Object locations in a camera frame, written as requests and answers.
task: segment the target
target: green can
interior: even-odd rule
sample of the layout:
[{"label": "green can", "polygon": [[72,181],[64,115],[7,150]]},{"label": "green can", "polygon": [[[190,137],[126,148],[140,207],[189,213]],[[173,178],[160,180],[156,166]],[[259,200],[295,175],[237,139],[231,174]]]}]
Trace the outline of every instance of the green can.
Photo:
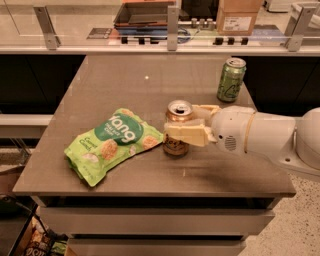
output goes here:
[{"label": "green can", "polygon": [[238,98],[243,77],[246,72],[246,62],[240,58],[227,59],[223,65],[217,97],[224,102],[234,102]]}]

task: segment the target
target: gray table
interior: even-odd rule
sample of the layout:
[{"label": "gray table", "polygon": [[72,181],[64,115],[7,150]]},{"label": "gray table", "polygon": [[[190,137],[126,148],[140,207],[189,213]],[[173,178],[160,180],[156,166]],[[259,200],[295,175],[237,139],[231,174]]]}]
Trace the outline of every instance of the gray table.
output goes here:
[{"label": "gray table", "polygon": [[[269,161],[214,145],[173,159],[159,146],[90,188],[63,154],[78,134],[120,107],[162,130],[172,100],[227,106],[216,98],[227,57],[87,56],[14,192],[43,206],[45,222],[66,233],[78,255],[237,255],[246,237],[272,220],[279,200],[295,194],[287,173]],[[254,107],[245,86],[234,104]]]}]

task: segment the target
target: can lid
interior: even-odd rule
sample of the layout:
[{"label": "can lid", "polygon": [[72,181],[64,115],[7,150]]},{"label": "can lid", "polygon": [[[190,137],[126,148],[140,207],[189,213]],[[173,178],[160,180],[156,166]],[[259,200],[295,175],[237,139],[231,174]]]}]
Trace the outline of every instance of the can lid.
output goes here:
[{"label": "can lid", "polygon": [[229,58],[226,63],[233,68],[243,68],[246,65],[246,62],[240,58]]},{"label": "can lid", "polygon": [[169,103],[168,110],[177,116],[187,116],[192,113],[192,105],[184,100],[174,100]]}]

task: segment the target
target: chip bag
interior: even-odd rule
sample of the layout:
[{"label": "chip bag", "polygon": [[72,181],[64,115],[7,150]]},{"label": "chip bag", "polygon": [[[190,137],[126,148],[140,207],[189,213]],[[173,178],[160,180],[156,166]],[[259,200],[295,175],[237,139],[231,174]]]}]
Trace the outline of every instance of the chip bag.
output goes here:
[{"label": "chip bag", "polygon": [[128,109],[79,135],[64,150],[69,165],[91,187],[122,161],[162,143],[163,134]]}]

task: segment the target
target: can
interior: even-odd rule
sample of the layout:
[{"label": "can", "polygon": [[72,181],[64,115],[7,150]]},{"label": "can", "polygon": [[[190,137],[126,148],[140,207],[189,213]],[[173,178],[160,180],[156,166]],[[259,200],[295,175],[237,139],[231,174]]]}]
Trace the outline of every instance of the can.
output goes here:
[{"label": "can", "polygon": [[[174,100],[169,103],[166,112],[166,122],[183,123],[193,118],[192,105],[184,100]],[[189,151],[189,144],[165,135],[163,150],[173,156],[183,156]]]},{"label": "can", "polygon": [[246,62],[240,58],[227,59],[223,65],[217,97],[224,102],[234,102],[238,98],[243,77],[246,72]]}]

